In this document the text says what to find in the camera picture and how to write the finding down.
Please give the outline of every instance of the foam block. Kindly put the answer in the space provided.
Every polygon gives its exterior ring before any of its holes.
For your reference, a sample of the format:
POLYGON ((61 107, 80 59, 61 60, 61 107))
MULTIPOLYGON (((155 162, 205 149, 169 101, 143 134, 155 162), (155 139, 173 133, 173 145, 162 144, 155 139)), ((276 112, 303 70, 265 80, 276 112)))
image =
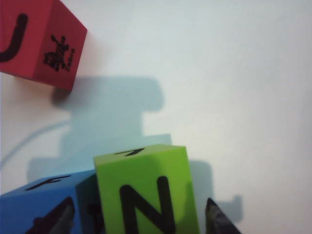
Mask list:
POLYGON ((1 0, 0 71, 71 90, 86 33, 59 0, 1 0))
POLYGON ((185 147, 153 145, 94 162, 107 234, 199 233, 185 147))
POLYGON ((54 176, 0 196, 0 233, 104 233, 95 171, 54 176))

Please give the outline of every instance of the cube face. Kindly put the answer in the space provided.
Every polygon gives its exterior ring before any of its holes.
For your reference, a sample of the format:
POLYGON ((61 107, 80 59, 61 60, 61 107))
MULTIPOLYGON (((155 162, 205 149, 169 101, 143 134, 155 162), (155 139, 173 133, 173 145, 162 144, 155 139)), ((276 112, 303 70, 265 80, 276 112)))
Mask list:
POLYGON ((34 79, 71 90, 87 29, 59 0, 53 0, 34 79))
POLYGON ((95 167, 108 234, 199 233, 185 147, 97 156, 95 167))
POLYGON ((0 70, 71 90, 86 28, 60 0, 0 4, 0 70))
POLYGON ((1 0, 1 71, 32 77, 51 6, 52 0, 1 0))
POLYGON ((40 179, 4 194, 0 233, 99 233, 88 212, 99 199, 90 191, 97 191, 94 171, 40 179))

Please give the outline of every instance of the toy block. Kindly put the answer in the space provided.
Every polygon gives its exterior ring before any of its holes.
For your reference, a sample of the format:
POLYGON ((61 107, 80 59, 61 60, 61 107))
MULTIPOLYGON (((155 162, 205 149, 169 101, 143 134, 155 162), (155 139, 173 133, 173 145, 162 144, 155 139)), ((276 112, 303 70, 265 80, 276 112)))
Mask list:
POLYGON ((59 0, 1 0, 0 71, 71 90, 86 33, 59 0))
POLYGON ((94 170, 39 179, 1 195, 0 208, 0 233, 104 233, 94 170))
POLYGON ((199 233, 185 147, 153 145, 94 163, 107 234, 199 233))

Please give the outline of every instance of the blue cube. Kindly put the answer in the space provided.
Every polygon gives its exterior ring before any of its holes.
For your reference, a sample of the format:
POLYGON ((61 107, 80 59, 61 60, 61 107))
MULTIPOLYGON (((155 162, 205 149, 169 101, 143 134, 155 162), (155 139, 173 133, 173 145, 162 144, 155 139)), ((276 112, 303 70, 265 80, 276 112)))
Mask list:
POLYGON ((0 233, 104 233, 95 171, 39 179, 0 196, 0 233))

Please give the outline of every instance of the black letter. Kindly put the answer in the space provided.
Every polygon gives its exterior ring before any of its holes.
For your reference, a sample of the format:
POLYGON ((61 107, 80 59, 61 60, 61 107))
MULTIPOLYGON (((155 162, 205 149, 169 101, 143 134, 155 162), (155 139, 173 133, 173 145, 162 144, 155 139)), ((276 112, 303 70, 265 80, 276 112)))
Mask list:
POLYGON ((139 233, 135 209, 136 207, 163 233, 175 233, 176 224, 167 177, 159 177, 157 180, 157 187, 161 214, 130 185, 124 185, 120 188, 119 193, 126 234, 139 233))
POLYGON ((35 189, 37 187, 40 187, 41 185, 43 184, 50 184, 50 183, 55 183, 55 182, 59 182, 61 181, 62 178, 67 178, 67 177, 70 177, 70 175, 66 175, 66 176, 60 176, 60 177, 55 177, 55 178, 51 178, 51 179, 47 179, 45 180, 44 182, 41 182, 33 187, 30 187, 28 189, 25 189, 25 191, 28 191, 28 190, 32 190, 32 189, 35 189))
POLYGON ((0 62, 9 61, 18 53, 27 26, 27 21, 27 15, 19 14, 10 45, 5 51, 0 52, 0 62))
POLYGON ((131 152, 131 153, 126 155, 126 156, 131 156, 131 155, 136 155, 137 153, 141 152, 142 150, 144 150, 144 148, 137 149, 137 150, 128 150, 128 151, 124 151, 124 152, 120 152, 120 153, 115 153, 115 155, 120 155, 120 154, 124 154, 127 152, 131 152))

